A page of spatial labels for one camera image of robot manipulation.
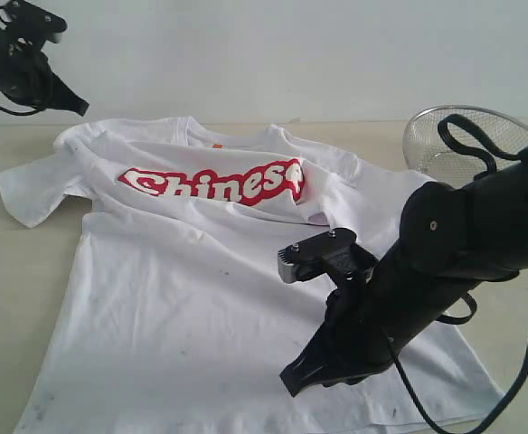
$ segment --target beige tabletop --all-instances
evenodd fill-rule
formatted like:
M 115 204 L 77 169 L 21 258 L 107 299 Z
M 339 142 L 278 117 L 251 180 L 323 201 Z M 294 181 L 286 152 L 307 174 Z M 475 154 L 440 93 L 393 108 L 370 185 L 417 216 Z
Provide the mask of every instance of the beige tabletop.
M 401 170 L 405 122 L 289 124 L 296 136 L 330 143 L 382 167 Z M 233 135 L 262 125 L 210 126 Z M 51 153 L 64 126 L 0 127 L 0 171 Z M 70 198 L 43 224 L 25 229 L 0 201 L 0 434 L 12 432 L 31 393 L 55 325 L 81 216 L 90 203 Z M 507 283 L 476 291 L 479 312 L 462 327 L 497 383 L 506 389 L 518 372 L 528 334 L 528 271 Z M 463 424 L 463 431 L 473 424 Z M 518 398 L 488 431 L 528 433 L 528 381 Z

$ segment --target red print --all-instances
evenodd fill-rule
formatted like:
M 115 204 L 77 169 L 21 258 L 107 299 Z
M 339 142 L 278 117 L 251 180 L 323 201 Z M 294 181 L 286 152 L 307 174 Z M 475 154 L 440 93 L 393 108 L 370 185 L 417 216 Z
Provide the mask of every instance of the red print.
M 195 196 L 248 206 L 277 196 L 285 190 L 291 190 L 297 201 L 304 186 L 304 175 L 297 158 L 259 165 L 243 175 L 219 176 L 212 169 L 205 169 L 192 179 L 181 172 L 154 172 L 132 167 L 118 180 L 152 196 Z

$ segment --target t-shirt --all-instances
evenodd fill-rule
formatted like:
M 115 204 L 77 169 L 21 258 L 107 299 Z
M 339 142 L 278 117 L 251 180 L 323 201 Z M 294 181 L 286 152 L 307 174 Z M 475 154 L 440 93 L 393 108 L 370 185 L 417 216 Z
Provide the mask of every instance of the t-shirt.
M 66 195 L 92 200 L 69 286 L 15 432 L 394 434 L 425 427 L 394 369 L 304 390 L 279 379 L 323 321 L 334 283 L 287 285 L 277 252 L 346 227 L 381 257 L 424 182 L 267 127 L 211 132 L 193 118 L 73 127 L 54 154 L 0 174 L 33 227 Z M 483 417 L 501 392 L 452 325 L 401 353 L 432 417 Z

